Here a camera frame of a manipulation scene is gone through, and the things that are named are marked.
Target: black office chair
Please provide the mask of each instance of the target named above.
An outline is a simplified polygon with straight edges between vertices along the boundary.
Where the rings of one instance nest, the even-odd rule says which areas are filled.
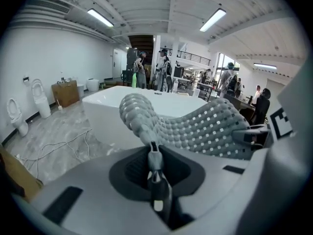
[[[254,114],[252,115],[249,124],[258,125],[263,124],[265,121],[266,113],[270,105],[270,91],[265,88],[260,97],[257,98]]]

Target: electrical cable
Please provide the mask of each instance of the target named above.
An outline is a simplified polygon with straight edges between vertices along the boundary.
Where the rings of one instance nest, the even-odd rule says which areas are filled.
[[[33,161],[33,163],[30,165],[30,167],[28,168],[28,170],[33,166],[33,164],[34,164],[35,162],[37,163],[37,176],[36,176],[36,178],[37,178],[38,175],[39,175],[39,171],[38,171],[38,160],[40,160],[40,159],[46,157],[47,155],[49,155],[49,154],[52,153],[53,151],[55,151],[55,150],[57,150],[57,149],[63,147],[64,145],[67,145],[67,146],[74,152],[75,157],[82,163],[82,162],[84,162],[84,161],[83,161],[82,159],[80,159],[80,158],[77,156],[75,150],[74,150],[72,147],[70,147],[68,143],[74,141],[74,140],[77,139],[78,137],[80,137],[80,136],[82,136],[82,135],[85,134],[85,143],[86,143],[86,145],[87,145],[87,147],[88,147],[88,158],[90,159],[90,148],[89,148],[89,145],[88,145],[88,143],[87,143],[87,141],[86,141],[86,137],[87,137],[87,133],[88,133],[89,131],[91,131],[91,130],[92,130],[92,129],[87,130],[87,131],[85,131],[85,132],[83,132],[83,133],[77,135],[76,137],[74,137],[74,138],[71,139],[70,141],[62,141],[62,142],[58,142],[58,143],[48,143],[48,144],[44,145],[44,146],[39,150],[39,152],[38,152],[38,157],[35,158],[35,159],[31,159],[31,158],[20,158],[20,160],[25,161],[25,163],[26,163],[27,161]],[[49,151],[48,153],[46,153],[46,154],[44,154],[43,156],[41,156],[41,154],[43,153],[44,148],[45,148],[46,146],[49,146],[49,145],[57,145],[57,144],[62,144],[62,145],[60,145],[60,146],[58,146],[58,147],[52,149],[52,150]]]

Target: railing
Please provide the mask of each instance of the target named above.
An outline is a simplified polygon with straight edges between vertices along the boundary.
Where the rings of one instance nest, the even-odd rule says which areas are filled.
[[[172,49],[160,48],[160,50],[163,50],[163,49],[167,50],[167,55],[168,56],[172,56],[172,52],[173,52]],[[197,63],[201,63],[201,64],[204,64],[204,65],[210,65],[210,61],[211,61],[208,58],[200,57],[198,55],[191,54],[191,53],[184,52],[184,51],[180,51],[180,50],[177,51],[177,57],[183,58],[183,59],[187,59],[187,60],[191,60],[191,61],[194,61],[194,62],[197,62]]]

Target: marble floor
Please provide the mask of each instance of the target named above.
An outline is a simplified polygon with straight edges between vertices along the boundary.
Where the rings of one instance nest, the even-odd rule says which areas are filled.
[[[54,106],[51,110],[52,115],[48,118],[43,119],[38,116],[29,123],[29,131],[25,137],[22,138],[19,134],[16,134],[5,146],[7,151],[14,156],[36,160],[39,153],[40,157],[42,157],[64,144],[62,147],[39,159],[38,162],[32,160],[21,161],[30,173],[44,184],[60,177],[69,169],[89,159],[85,134],[68,143],[73,150],[66,143],[44,147],[46,144],[70,141],[79,134],[91,129],[84,113],[82,101],[64,108],[63,113],[58,110],[57,106]],[[120,151],[120,149],[114,146],[100,143],[96,139],[93,130],[87,132],[86,141],[89,145],[91,159]]]

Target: ceiling beam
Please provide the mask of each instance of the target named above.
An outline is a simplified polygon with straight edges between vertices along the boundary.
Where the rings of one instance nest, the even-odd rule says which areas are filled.
[[[125,21],[123,17],[117,12],[116,9],[114,9],[114,7],[108,1],[106,0],[92,0],[92,1],[94,1],[96,4],[98,4],[100,7],[102,7],[106,11],[108,11],[114,17],[115,20],[121,23]],[[126,24],[125,28],[130,32],[132,28],[129,26],[128,23],[125,23],[125,24]]]
[[[279,62],[285,64],[292,64],[301,66],[304,64],[305,59],[302,58],[295,58],[295,57],[283,57],[283,56],[271,56],[271,55],[237,55],[237,60],[264,60],[264,61],[272,61],[272,62]]]
[[[222,34],[216,36],[215,39],[210,39],[208,41],[208,43],[209,44],[216,43],[221,38],[235,34],[238,31],[241,31],[241,30],[253,27],[253,26],[257,26],[259,24],[263,24],[263,23],[266,23],[266,22],[269,22],[272,20],[283,19],[283,18],[292,18],[292,17],[295,17],[295,15],[290,10],[282,10],[282,11],[269,13],[269,14],[266,14],[264,16],[249,20],[249,21],[242,23],[236,27],[233,27],[232,29],[229,29],[229,30],[223,32]]]
[[[173,19],[175,2],[176,2],[176,0],[171,0],[171,2],[170,2],[170,13],[169,13],[169,22],[168,22],[168,26],[167,26],[167,33],[170,33],[170,31],[171,31],[171,26],[172,26],[171,24],[172,24],[172,19]]]

